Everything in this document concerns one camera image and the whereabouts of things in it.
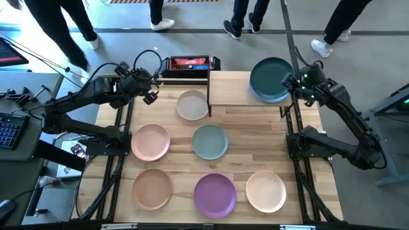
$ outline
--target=plate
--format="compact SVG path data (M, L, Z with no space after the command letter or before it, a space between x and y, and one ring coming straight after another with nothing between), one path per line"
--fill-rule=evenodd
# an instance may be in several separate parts
M223 156L228 146L227 134L217 125L203 125L193 134L193 151L205 160L215 160Z
M258 171L250 176L245 186L250 204L263 213L279 210L286 201L286 186L274 172Z
M132 137L134 155L144 161L157 160L167 153L171 136L167 130L155 124L144 125Z
M186 120L197 121L208 113L206 95L197 90L184 92L178 99L176 111Z
M224 175L208 174L197 182L193 199L202 215L211 219L220 219L229 215L235 208L236 188Z
M287 73L294 73L293 67L278 57L269 57L260 61L251 71L250 91L263 102L280 102L288 96L281 84Z
M136 204L144 210L157 210L171 198L173 186L169 176L158 169L142 172L134 182L132 195Z

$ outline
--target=white sneaker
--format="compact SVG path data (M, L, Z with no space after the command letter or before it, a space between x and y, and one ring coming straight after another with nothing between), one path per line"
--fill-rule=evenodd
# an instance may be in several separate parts
M174 26L174 20L171 19L162 19L159 24L154 25L151 22L151 28L154 31L162 30L162 29L169 29Z
M348 36L351 35L351 31L344 31L343 33L341 33L341 35L339 35L338 40L341 42L346 42L348 41Z
M96 34L96 39L93 41L88 42L91 49L96 50L100 46L100 37Z
M313 48L314 51L320 54L323 58L329 57L330 53L332 52L331 48L325 47L325 42L321 42L315 39L311 42L311 47Z
M81 82L85 84L88 81L88 79L92 76L93 72L92 72L91 66L88 65L86 71L81 69L81 72L82 72Z

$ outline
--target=jeans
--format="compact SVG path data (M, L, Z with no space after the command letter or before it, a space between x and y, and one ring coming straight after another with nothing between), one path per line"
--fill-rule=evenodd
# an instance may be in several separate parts
M324 41L332 45L341 35L349 29L359 15L364 11L366 5L372 0L341 0L331 16L325 28Z
M164 0L149 0L149 7L151 9L151 22L154 25L162 21L162 7Z
M250 19L252 24L255 26L261 25L263 17L267 12L269 2L270 0L257 0L256 6L254 7L254 15ZM244 27L244 18L248 5L249 0L235 0L233 17L231 18L231 27L237 33L241 33L242 28Z
M86 41L96 40L98 35L88 19L82 0L26 0L26 5L45 34L58 45L71 64L86 70L88 61L72 40L61 13L61 7L63 7L77 24Z

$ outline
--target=person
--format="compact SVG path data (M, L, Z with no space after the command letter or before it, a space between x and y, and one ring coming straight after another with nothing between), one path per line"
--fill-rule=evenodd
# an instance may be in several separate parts
M267 12L269 2L270 0L257 0L256 6L254 7L254 12L249 14L249 22L253 33L260 32L260 25L263 21L264 15ZM240 36L242 35L244 18L248 6L249 0L235 0L231 22L225 20L223 23L225 32L231 35L234 39L240 39Z
M151 28L154 31L169 29L174 26L174 20L162 18L164 0L149 0L151 9Z
M324 40L321 42L314 39L311 42L313 50L323 58L327 58L332 52L331 46L336 40L348 41L348 36L351 34L350 27L371 1L341 0L325 28Z
M21 0L7 1L12 7L21 10ZM93 26L88 19L82 0L25 0L25 3L38 25L64 52L69 58L70 63L89 73L91 67L88 60L83 51L72 40L67 23L61 12L62 7L77 24L79 31L84 39L89 42L91 48L96 50L99 46L99 37L94 32Z

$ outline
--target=computer monitor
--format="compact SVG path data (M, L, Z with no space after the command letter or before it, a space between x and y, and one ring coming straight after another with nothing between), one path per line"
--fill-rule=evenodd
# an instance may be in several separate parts
M28 64L28 60L0 38L0 67L23 64Z

